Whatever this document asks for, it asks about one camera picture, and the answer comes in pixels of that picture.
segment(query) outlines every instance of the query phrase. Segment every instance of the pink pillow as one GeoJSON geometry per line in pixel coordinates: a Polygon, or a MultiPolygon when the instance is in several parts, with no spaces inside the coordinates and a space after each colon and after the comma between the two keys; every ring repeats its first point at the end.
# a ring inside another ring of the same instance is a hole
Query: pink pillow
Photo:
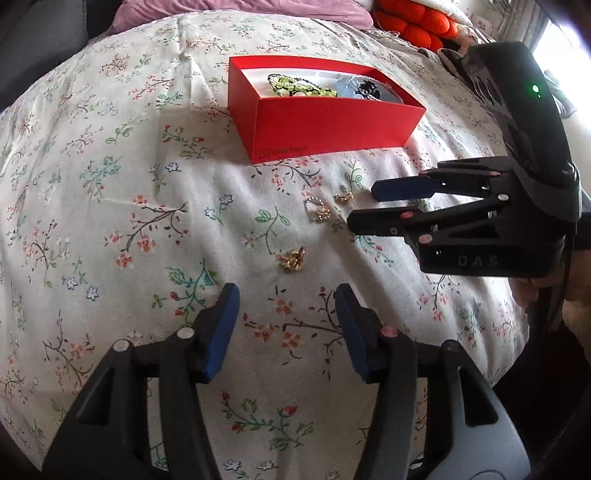
{"type": "Polygon", "coordinates": [[[121,33],[170,15],[223,9],[319,18],[355,28],[373,25],[370,14],[353,0],[124,0],[110,32],[121,33]]]}

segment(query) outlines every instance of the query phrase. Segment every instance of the jewelry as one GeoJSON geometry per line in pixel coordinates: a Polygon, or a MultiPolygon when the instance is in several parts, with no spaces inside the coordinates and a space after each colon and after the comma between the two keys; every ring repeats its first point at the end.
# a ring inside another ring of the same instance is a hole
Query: jewelry
{"type": "Polygon", "coordinates": [[[306,213],[312,220],[315,222],[326,222],[330,220],[330,208],[328,205],[325,205],[322,200],[318,197],[308,197],[304,202],[304,208],[306,209],[306,213]],[[316,205],[316,210],[310,210],[308,207],[309,203],[313,203],[316,205]]]}
{"type": "Polygon", "coordinates": [[[273,91],[281,97],[336,97],[336,90],[332,88],[322,88],[308,80],[301,78],[292,78],[278,73],[271,73],[267,80],[271,84],[273,91]]]}
{"type": "Polygon", "coordinates": [[[348,192],[346,194],[342,194],[342,193],[337,193],[335,195],[335,202],[337,203],[349,203],[351,200],[353,200],[355,197],[353,196],[353,193],[348,192]]]}
{"type": "Polygon", "coordinates": [[[306,249],[300,247],[299,250],[290,250],[279,258],[279,265],[287,272],[299,272],[304,268],[304,254],[306,249]]]}
{"type": "Polygon", "coordinates": [[[391,103],[404,103],[399,94],[386,83],[364,75],[343,77],[336,82],[339,97],[382,100],[391,103]]]}

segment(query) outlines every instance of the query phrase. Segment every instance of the white pillow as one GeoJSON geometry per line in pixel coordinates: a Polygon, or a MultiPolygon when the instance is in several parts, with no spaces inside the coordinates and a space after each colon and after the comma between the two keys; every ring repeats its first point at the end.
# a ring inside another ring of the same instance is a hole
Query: white pillow
{"type": "Polygon", "coordinates": [[[368,12],[371,12],[371,9],[374,7],[374,0],[353,0],[353,2],[361,5],[368,12]]]}

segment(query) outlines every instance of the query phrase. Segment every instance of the window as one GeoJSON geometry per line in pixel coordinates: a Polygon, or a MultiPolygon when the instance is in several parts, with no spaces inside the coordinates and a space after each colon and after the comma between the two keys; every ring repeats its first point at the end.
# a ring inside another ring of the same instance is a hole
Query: window
{"type": "Polygon", "coordinates": [[[573,102],[581,120],[591,129],[591,59],[572,30],[550,23],[534,50],[542,72],[550,70],[573,102]]]}

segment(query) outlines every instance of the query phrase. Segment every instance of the gold earring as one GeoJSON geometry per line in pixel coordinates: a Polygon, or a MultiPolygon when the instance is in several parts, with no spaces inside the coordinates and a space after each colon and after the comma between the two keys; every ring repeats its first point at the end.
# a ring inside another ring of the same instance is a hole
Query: gold earring
{"type": "Polygon", "coordinates": [[[335,202],[337,202],[337,203],[349,203],[354,198],[355,197],[353,196],[353,193],[351,193],[351,192],[348,192],[345,195],[343,195],[341,193],[337,193],[335,195],[335,202]]]}
{"type": "Polygon", "coordinates": [[[299,272],[304,268],[304,254],[306,249],[300,247],[299,250],[291,250],[279,258],[279,265],[287,272],[299,272]]]}
{"type": "Polygon", "coordinates": [[[326,222],[330,220],[330,207],[325,205],[318,197],[308,197],[304,202],[304,208],[308,216],[315,222],[326,222]],[[309,203],[316,205],[316,209],[310,210],[308,207],[309,203]]]}

